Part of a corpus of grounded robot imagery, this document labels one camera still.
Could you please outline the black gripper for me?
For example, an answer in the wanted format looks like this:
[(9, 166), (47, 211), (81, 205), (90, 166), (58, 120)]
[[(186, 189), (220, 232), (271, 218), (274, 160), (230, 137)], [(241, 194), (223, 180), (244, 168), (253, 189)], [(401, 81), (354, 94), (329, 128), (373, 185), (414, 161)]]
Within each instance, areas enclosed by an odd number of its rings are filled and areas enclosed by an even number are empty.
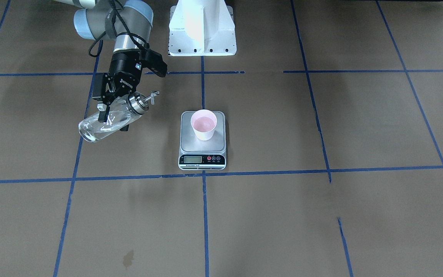
[[(106, 122), (110, 105), (116, 98), (137, 90), (141, 74), (139, 52), (118, 52), (112, 55), (109, 72), (97, 74), (93, 81), (92, 99), (97, 101), (98, 122)], [(128, 121), (120, 131), (127, 132), (130, 123)]]

